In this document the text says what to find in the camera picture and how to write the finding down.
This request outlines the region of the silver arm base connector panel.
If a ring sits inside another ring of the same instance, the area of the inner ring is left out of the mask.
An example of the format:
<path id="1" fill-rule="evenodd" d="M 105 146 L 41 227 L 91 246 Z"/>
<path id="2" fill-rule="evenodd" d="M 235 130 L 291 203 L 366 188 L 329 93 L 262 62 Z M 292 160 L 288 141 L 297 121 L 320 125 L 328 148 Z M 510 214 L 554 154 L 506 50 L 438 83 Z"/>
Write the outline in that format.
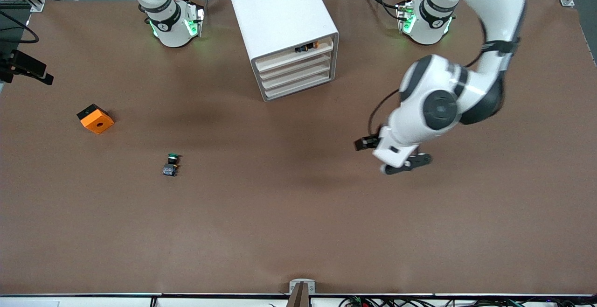
<path id="1" fill-rule="evenodd" d="M 397 26 L 402 34 L 410 35 L 416 22 L 414 3 L 415 0 L 404 0 L 395 5 Z"/>
<path id="2" fill-rule="evenodd" d="M 205 9 L 202 5 L 191 1 L 186 2 L 185 22 L 191 38 L 201 36 L 204 16 Z"/>

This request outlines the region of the brown table mat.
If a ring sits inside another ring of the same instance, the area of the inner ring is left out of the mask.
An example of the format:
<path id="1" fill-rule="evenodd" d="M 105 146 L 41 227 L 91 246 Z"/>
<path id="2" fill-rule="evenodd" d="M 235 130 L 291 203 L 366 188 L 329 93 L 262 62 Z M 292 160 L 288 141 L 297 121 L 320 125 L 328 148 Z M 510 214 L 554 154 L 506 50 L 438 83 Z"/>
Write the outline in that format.
<path id="1" fill-rule="evenodd" d="M 429 48 L 368 0 L 325 0 L 335 80 L 264 102 L 229 0 L 156 41 L 132 2 L 46 4 L 21 49 L 54 83 L 0 93 L 0 294 L 597 293 L 597 67 L 578 12 L 527 0 L 503 109 L 383 175 L 372 109 L 418 58 L 466 64 L 461 3 Z M 96 104 L 101 134 L 77 113 Z M 170 153 L 177 176 L 162 175 Z"/>

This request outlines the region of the tapered metal bar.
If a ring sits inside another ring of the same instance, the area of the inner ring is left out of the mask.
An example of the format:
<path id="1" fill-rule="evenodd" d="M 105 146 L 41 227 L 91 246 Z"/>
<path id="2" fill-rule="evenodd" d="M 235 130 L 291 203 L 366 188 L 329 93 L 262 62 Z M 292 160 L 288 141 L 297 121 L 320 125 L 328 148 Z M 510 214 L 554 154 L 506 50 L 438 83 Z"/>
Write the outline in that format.
<path id="1" fill-rule="evenodd" d="M 312 307 L 311 297 L 304 291 L 303 283 L 294 288 L 294 291 L 286 301 L 285 307 Z"/>

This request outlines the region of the orange button enclosure box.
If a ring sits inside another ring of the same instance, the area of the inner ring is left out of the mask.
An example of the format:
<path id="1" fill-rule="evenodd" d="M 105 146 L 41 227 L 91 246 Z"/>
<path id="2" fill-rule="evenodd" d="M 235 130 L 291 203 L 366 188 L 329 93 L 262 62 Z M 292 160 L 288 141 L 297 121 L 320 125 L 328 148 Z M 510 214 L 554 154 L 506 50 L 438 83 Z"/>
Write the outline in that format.
<path id="1" fill-rule="evenodd" d="M 92 133 L 101 134 L 114 125 L 114 120 L 102 108 L 91 104 L 76 114 L 82 126 Z"/>

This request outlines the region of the grey metal bracket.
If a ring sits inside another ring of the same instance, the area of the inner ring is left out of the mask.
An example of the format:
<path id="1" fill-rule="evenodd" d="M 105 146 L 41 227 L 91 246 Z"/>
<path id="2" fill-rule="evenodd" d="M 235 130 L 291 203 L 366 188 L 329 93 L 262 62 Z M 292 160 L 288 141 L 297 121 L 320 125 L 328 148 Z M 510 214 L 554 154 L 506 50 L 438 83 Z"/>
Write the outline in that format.
<path id="1" fill-rule="evenodd" d="M 288 294 L 291 295 L 294 291 L 296 286 L 299 286 L 303 283 L 303 290 L 307 292 L 309 296 L 316 294 L 316 281 L 313 279 L 292 279 L 289 282 L 289 292 Z"/>

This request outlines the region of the green push button switch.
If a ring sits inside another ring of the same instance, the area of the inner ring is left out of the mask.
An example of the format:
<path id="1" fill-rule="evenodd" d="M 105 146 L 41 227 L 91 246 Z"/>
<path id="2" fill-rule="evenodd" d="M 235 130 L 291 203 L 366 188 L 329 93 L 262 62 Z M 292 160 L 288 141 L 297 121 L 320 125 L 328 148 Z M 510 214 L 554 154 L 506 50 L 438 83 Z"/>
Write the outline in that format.
<path id="1" fill-rule="evenodd" d="M 167 162 L 163 166 L 162 175 L 175 177 L 179 171 L 181 156 L 176 153 L 170 153 L 167 156 Z"/>

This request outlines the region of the white table edge rail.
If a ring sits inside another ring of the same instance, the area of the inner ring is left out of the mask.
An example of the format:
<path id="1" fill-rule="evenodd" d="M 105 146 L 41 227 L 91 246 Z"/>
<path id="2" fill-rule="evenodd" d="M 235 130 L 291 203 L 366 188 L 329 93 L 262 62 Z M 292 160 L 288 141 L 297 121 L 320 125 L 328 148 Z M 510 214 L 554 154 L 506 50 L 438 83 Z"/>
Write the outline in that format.
<path id="1" fill-rule="evenodd" d="M 285 307 L 288 293 L 0 294 L 0 307 Z M 597 307 L 593 294 L 316 293 L 312 307 Z"/>

